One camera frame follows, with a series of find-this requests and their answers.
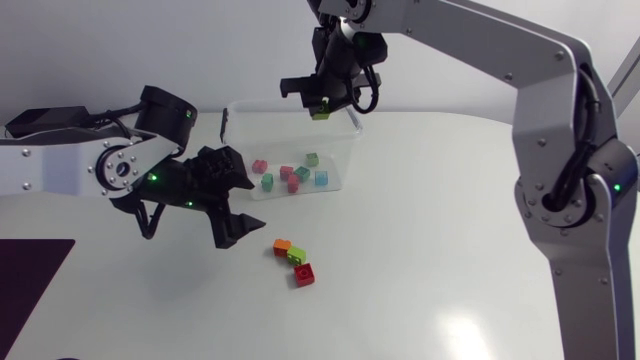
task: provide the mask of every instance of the clear plastic container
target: clear plastic container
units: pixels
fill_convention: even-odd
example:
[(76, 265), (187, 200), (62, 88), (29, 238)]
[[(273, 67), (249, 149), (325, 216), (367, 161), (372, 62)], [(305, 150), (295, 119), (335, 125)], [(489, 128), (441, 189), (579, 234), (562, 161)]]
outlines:
[[(342, 189), (351, 150), (361, 136), (362, 123), (352, 109), (332, 113), (327, 120), (312, 120), (299, 96), (234, 102), (225, 111), (220, 131), (222, 142), (242, 154), (247, 174), (256, 185), (251, 190), (255, 200)], [(307, 154), (313, 153), (319, 161), (309, 166)], [(273, 175), (271, 191), (263, 189), (263, 174), (253, 171), (256, 160), (267, 161), (265, 173)], [(303, 166), (311, 174), (290, 193), (280, 176), (282, 166), (294, 170)], [(316, 185), (316, 173), (322, 171), (327, 172), (328, 182)]]

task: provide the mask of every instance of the stacked blocks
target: stacked blocks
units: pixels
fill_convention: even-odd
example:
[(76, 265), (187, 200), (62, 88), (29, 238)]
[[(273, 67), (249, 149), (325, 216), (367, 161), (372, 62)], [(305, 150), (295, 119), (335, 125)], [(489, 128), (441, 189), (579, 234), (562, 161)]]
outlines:
[(295, 194), (298, 192), (298, 188), (300, 187), (300, 179), (297, 176), (289, 176), (287, 180), (287, 188), (290, 194)]
[(251, 170), (254, 174), (264, 174), (267, 171), (267, 166), (266, 160), (256, 160), (251, 166)]
[(281, 166), (280, 167), (280, 180), (287, 181), (289, 180), (289, 175), (293, 174), (293, 167), (291, 166)]
[(307, 169), (304, 166), (300, 166), (296, 169), (294, 174), (298, 175), (298, 177), (300, 178), (300, 182), (305, 182), (307, 181), (307, 179), (309, 179), (309, 176), (311, 176), (311, 170)]
[(291, 241), (276, 239), (273, 243), (273, 255), (287, 258), (291, 265), (294, 265), (293, 273), (296, 277), (298, 287), (311, 285), (316, 281), (316, 277), (311, 269), (311, 264), (305, 264), (307, 253), (291, 245)]
[(291, 246), (289, 250), (287, 250), (287, 259), (289, 260), (289, 264), (302, 265), (307, 261), (307, 253), (300, 248)]
[(311, 264), (296, 266), (295, 268), (293, 268), (293, 271), (296, 275), (296, 282), (298, 283), (298, 286), (311, 285), (314, 281), (316, 281), (315, 276), (313, 276)]
[(318, 154), (316, 153), (307, 154), (307, 166), (314, 167), (314, 166), (318, 166), (318, 164), (320, 164), (320, 159), (318, 159)]
[(273, 189), (273, 174), (264, 174), (262, 176), (261, 183), (262, 183), (262, 190), (266, 192), (271, 192), (271, 189)]
[(276, 239), (276, 241), (273, 243), (273, 255), (277, 257), (286, 258), (287, 251), (289, 250), (290, 247), (291, 247), (291, 241)]
[(326, 171), (316, 171), (316, 186), (326, 186), (329, 183), (329, 174)]

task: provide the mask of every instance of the white table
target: white table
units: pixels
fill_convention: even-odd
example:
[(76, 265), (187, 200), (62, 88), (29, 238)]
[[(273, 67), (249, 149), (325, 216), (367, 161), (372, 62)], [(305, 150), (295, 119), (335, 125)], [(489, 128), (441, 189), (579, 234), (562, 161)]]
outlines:
[[(191, 155), (219, 145), (219, 119), (200, 115)], [(513, 200), (511, 127), (442, 113), (364, 126), (344, 190), (233, 192), (267, 226), (230, 250), (189, 210), (167, 209), (146, 241), (104, 199), (0, 198), (1, 237), (77, 240), (8, 358), (562, 359), (547, 261)], [(296, 288), (275, 238), (307, 250), (315, 284)]]

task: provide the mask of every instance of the red block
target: red block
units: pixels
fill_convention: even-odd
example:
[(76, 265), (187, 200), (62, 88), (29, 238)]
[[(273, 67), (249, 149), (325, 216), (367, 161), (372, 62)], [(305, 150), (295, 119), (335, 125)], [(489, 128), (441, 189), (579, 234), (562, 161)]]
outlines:
[(291, 166), (281, 166), (280, 167), (280, 180), (287, 181), (289, 180), (289, 175), (293, 174), (293, 167)]
[(300, 187), (300, 178), (297, 176), (289, 176), (289, 179), (287, 179), (287, 187), (290, 194), (297, 193), (298, 187)]
[(253, 170), (254, 174), (264, 174), (267, 171), (267, 161), (256, 160), (251, 166), (251, 170)]
[(296, 274), (296, 281), (298, 282), (298, 286), (311, 285), (314, 281), (316, 281), (316, 278), (313, 276), (311, 264), (296, 266), (293, 268), (293, 271)]

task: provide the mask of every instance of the teal block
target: teal block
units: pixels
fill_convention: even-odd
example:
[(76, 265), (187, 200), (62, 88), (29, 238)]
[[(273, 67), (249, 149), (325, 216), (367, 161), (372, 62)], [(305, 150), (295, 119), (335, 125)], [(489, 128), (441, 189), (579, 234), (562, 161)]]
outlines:
[(314, 167), (314, 166), (318, 166), (318, 164), (320, 164), (320, 159), (318, 159), (318, 154), (316, 153), (307, 154), (307, 166)]
[(262, 190), (271, 192), (271, 189), (273, 189), (273, 174), (262, 175), (262, 180), (260, 182), (262, 183)]
[(311, 170), (307, 169), (304, 166), (300, 166), (293, 173), (298, 175), (301, 183), (307, 181), (309, 179), (309, 176), (311, 176)]
[(325, 186), (329, 183), (329, 174), (326, 171), (316, 171), (316, 186)]
[(287, 259), (291, 265), (302, 265), (307, 261), (307, 253), (295, 246), (292, 246), (287, 250)]

